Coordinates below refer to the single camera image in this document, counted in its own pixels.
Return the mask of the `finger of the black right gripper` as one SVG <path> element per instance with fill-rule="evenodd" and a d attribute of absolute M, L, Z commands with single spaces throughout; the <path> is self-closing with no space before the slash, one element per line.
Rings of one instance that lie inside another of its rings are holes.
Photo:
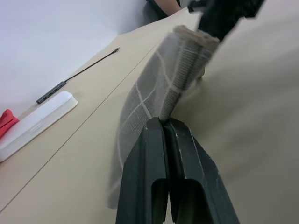
<path fill-rule="evenodd" d="M 224 11 L 206 10 L 199 21 L 198 30 L 217 38 L 222 42 L 227 34 L 234 29 L 240 17 Z"/>

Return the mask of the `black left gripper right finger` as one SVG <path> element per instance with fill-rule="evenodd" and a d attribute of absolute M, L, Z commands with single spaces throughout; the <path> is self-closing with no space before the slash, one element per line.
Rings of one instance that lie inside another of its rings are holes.
<path fill-rule="evenodd" d="M 164 125 L 175 224 L 240 224 L 217 166 L 187 125 Z"/>

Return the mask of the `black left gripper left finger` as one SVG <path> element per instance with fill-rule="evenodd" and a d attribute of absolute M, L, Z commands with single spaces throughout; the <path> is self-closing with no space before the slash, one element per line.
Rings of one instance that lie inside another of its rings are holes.
<path fill-rule="evenodd" d="M 115 224 L 163 224 L 168 202 L 164 131 L 149 120 L 123 169 Z"/>

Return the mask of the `grey plaid pouch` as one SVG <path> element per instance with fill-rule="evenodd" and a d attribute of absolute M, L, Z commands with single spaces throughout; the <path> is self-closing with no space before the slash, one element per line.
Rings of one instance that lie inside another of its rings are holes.
<path fill-rule="evenodd" d="M 176 26 L 163 39 L 133 84 L 122 107 L 114 141 L 107 206 L 116 209 L 123 165 L 143 126 L 167 120 L 182 94 L 203 75 L 220 40 L 204 31 Z"/>

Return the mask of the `person's dark garment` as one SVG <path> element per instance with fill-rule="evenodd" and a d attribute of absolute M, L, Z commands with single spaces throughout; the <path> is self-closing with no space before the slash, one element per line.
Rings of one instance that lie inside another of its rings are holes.
<path fill-rule="evenodd" d="M 154 0 L 145 0 L 146 4 L 153 10 L 157 15 L 158 19 L 167 18 L 168 15 L 161 9 L 161 7 Z"/>

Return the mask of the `white plastic tray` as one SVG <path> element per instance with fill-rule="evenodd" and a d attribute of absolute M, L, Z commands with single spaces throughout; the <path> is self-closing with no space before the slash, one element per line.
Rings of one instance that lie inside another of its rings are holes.
<path fill-rule="evenodd" d="M 21 119 L 0 138 L 0 162 L 5 161 L 28 144 L 75 108 L 77 104 L 78 101 L 71 93 L 63 91 Z"/>

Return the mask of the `red plastic object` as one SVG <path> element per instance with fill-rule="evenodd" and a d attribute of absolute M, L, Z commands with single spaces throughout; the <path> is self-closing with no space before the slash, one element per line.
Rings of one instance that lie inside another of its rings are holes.
<path fill-rule="evenodd" d="M 6 109 L 0 117 L 0 139 L 19 122 L 10 109 Z"/>

